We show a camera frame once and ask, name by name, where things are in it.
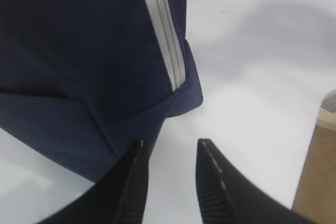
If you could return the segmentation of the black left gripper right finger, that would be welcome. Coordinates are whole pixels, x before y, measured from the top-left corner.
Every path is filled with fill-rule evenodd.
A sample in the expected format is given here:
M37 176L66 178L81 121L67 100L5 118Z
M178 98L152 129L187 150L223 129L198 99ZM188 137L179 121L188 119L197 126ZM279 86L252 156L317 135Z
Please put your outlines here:
M243 176L207 138L197 142L196 191L203 223L310 223Z

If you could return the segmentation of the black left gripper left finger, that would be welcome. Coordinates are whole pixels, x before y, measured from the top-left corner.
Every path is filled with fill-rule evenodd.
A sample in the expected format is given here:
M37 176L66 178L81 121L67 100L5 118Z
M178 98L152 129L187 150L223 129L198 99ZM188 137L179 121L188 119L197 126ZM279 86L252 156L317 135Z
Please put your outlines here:
M142 223L149 181L149 148L132 143L101 180L42 223Z

